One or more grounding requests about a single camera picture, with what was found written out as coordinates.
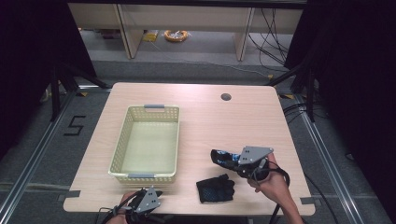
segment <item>wooden table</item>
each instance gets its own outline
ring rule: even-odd
[[[232,99],[221,99],[223,93]],[[107,171],[118,142],[120,127],[130,105],[178,105],[180,133],[177,178],[160,197],[154,213],[176,215],[256,216],[270,215],[275,204],[257,194],[246,179],[212,163],[211,149],[241,153],[245,146],[272,147],[279,165],[291,179],[290,191],[302,215],[315,212],[290,131],[272,87],[117,83],[114,85],[93,132],[70,190],[79,197],[67,198],[69,212],[97,212],[100,207],[119,204],[132,187],[121,185]],[[233,201],[202,204],[197,181],[228,174],[235,182]]]

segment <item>glove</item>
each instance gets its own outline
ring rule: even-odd
[[[201,180],[196,183],[201,203],[227,202],[233,199],[235,183],[228,179],[227,174]]]
[[[210,152],[210,157],[212,158],[213,163],[234,171],[234,167],[238,166],[238,161],[241,155],[229,153],[223,150],[212,149]]]

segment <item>basket handle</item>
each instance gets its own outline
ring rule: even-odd
[[[144,105],[146,112],[165,112],[165,105]]]
[[[128,178],[154,178],[155,174],[128,174]]]

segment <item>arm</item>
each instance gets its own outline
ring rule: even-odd
[[[268,155],[268,161],[270,161],[269,168],[275,169],[276,165],[274,163],[276,163],[276,159],[273,153]],[[261,191],[267,198],[278,203],[289,224],[303,223],[297,205],[291,198],[288,185],[282,174],[270,172],[267,178],[260,182],[252,179],[248,179],[247,182],[257,193]]]
[[[122,199],[121,199],[120,203],[125,201],[129,196],[132,196],[133,194],[134,194],[134,191],[125,193],[122,196]],[[106,224],[127,224],[127,221],[125,219],[125,215],[124,214],[117,214],[116,216],[111,218]]]

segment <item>basket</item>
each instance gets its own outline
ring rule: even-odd
[[[174,105],[128,107],[108,173],[123,184],[174,182],[179,111]]]

